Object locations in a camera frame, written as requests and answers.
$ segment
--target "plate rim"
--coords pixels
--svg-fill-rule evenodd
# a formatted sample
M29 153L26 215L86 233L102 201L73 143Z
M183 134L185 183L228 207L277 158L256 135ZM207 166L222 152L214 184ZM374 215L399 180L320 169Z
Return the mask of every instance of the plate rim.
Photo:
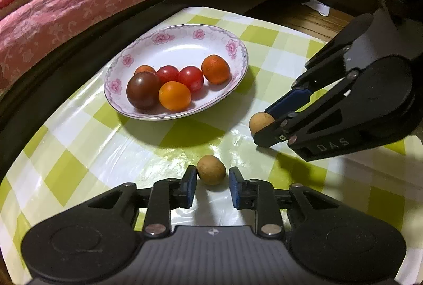
M143 40L145 40L145 39L147 39L147 38L151 38L152 36L153 36L153 34L155 34L155 33L157 33L157 32L160 32L160 31L163 31L163 30L167 30L167 29L169 29L169 28L171 28L171 27L182 27L182 26L206 26L206 27L208 27L208 28L210 28L210 27L212 27L212 28L215 28L215 29L219 29L219 30L221 30L221 31L224 31L224 32L226 32L226 33L228 33L229 35L230 35L230 37L231 38L236 38L236 40L237 41L239 41L240 42L240 46L241 46L241 49L245 49L245 58L246 58L246 60L247 60L247 65L246 65L246 67L245 67L245 69L243 70L243 72L242 72L242 74L241 74L241 77L240 77L240 79L238 80L238 82L235 84L235 86L230 90L230 91L228 91L227 93L225 93L225 95L223 95L221 98L219 98L217 101L212 101L212 102L210 102L210 104L208 104L208 105L206 105L206 106L204 106L204 107L202 107L202 108L199 108L198 110L194 110L193 112L177 112L177 113L175 113L176 115L171 115L171 116L164 116L164 117L152 117L152 118L148 118L148 117L137 117L137 116L132 116L131 114L127 114L127 113L124 113L124 112L121 112L121 111L119 111L112 103L111 103L111 101L110 101L110 99L109 99L109 97L107 96L107 93L106 93L106 84L107 84L107 82L106 82L106 80L107 80L107 75L108 75L108 73L109 73L109 71L110 71L110 69L111 69L111 66L113 65L113 63L115 62L115 59L117 60L118 59L118 57L120 57L120 54L127 48L127 47L129 47L130 45L132 45L132 43L134 43L135 41L137 41L137 39L138 38L140 38L140 37L142 37L143 35L141 35L140 37L138 37L137 39L135 39L132 43L130 43L129 45L127 45L124 49L122 49L121 51L119 51L119 53L117 54L117 55L115 55L113 58L112 58L112 60L111 60L111 64L109 65L109 67L107 68L107 71L106 71L106 75L104 76L104 81L103 81L103 93L104 93L104 95L105 95L105 97L106 97L106 100L107 100L107 102L109 103L109 105L116 111L116 112L118 112L119 114L121 114L121 115L123 115L123 116L126 116L126 117L128 117L128 118L132 118L132 119L136 119L136 120L145 120L145 121L161 121L161 120L173 120L173 119L179 119L179 118L183 118L183 117L188 117L188 116L191 116L191 115L193 115L193 114L196 114L196 113L199 113L199 112L202 112L202 111L204 111L204 110L206 110L206 109L208 109L209 107L211 107L211 106L213 106L213 105L215 105L215 104L217 104L218 102L220 102L220 101L222 101L223 99L225 99L226 97L228 97L228 95L230 95L235 89L236 89L236 87L238 87L239 86L239 84L241 83L241 81L244 79L244 77L245 77L245 75L247 74L247 70L248 70L248 49L247 49L247 47L245 46L245 44L244 44L244 42L237 36L237 35L235 35L234 33L232 33L232 32L230 32L230 31L228 31L228 30L226 30L226 29L223 29L223 28L221 28L221 27L218 27L218 26L213 26L213 25L206 25L206 24L178 24L178 25L171 25L171 26L167 26L167 27L164 27L164 28L162 28L162 29L158 29L158 30L156 30L156 31L152 31L151 33L149 33L148 35L146 35L144 38L143 38Z

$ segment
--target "table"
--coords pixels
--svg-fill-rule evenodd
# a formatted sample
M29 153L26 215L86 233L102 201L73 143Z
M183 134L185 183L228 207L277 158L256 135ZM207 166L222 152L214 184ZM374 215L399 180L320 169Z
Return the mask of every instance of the table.
M245 179L286 189L302 183L383 219L404 235L407 255L397 280L423 278L423 147L415 136L345 156L304 162L286 144L257 150L250 117L286 93L304 63L324 44L289 28L204 7L185 9L154 30L208 24L240 36L249 52L248 73L234 93L190 117L147 122L117 114L106 102L105 65L44 123L0 185L0 246L12 280L29 280L20 242L33 225L124 182L138 188L181 177L205 154ZM327 91L312 96L316 100ZM142 211L136 223L141 229ZM198 183L191 209L172 211L172 225L252 224L252 211L232 207L227 183Z

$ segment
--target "red cherry tomato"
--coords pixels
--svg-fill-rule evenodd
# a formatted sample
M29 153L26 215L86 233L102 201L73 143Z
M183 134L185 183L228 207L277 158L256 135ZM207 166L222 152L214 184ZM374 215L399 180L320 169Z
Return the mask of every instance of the red cherry tomato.
M177 81L179 71L173 65L165 65L157 70L156 74L162 84L165 84L166 82Z
M179 72L178 82L186 85L190 91L198 91L203 87L203 73L197 67L190 65Z

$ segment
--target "white floral plate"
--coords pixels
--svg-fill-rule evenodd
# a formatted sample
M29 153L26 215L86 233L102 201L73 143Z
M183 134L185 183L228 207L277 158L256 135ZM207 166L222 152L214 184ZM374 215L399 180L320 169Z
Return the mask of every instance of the white floral plate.
M219 55L231 68L229 80L220 85L204 79L203 88L192 94L192 102L182 112L171 112L160 104L146 112L134 108L126 97L126 86L140 65L158 70L173 65L179 70L194 65L201 68L209 55ZM140 120L168 120L190 116L213 106L228 96L244 78L248 53L237 36L219 27L207 25L177 25L143 35L123 49L113 59L104 79L104 93L119 113Z

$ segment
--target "white cross logo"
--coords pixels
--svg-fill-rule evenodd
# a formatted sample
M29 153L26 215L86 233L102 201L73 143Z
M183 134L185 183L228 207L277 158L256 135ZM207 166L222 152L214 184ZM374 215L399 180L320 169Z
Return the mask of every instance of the white cross logo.
M210 230L207 230L207 233L208 233L209 235L212 235L212 236L217 235L219 232L220 232L220 231L219 231L219 230L217 230L216 228L211 228Z

